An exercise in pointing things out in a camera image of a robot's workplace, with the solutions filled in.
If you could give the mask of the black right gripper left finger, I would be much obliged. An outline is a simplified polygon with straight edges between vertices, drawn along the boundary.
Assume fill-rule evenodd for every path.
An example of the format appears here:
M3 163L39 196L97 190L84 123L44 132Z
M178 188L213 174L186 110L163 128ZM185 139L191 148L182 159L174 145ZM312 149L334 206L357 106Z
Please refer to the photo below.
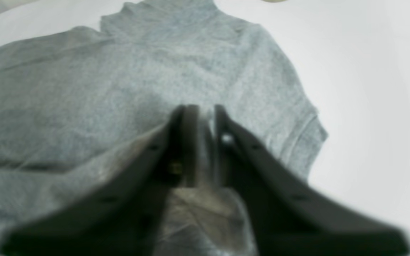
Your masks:
M195 185L199 107L181 105L104 186L5 233L5 256L149 256L169 191Z

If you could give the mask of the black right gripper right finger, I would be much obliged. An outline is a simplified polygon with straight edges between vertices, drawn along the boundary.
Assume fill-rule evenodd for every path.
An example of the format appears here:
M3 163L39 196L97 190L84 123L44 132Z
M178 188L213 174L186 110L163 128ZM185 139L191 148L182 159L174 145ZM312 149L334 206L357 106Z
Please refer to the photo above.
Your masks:
M407 256L404 232L322 196L215 106L220 185L242 199L260 256Z

